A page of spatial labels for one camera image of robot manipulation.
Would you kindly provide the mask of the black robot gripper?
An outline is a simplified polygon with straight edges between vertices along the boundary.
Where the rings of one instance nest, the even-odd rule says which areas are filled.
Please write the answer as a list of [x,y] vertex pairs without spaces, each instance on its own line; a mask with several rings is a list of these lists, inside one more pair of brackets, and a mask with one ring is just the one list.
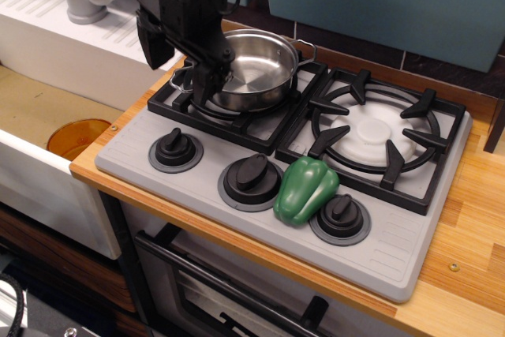
[[152,69],[167,63],[176,50],[197,62],[193,98],[203,106],[229,80],[234,50],[222,30],[232,13],[228,0],[137,0],[137,34]]

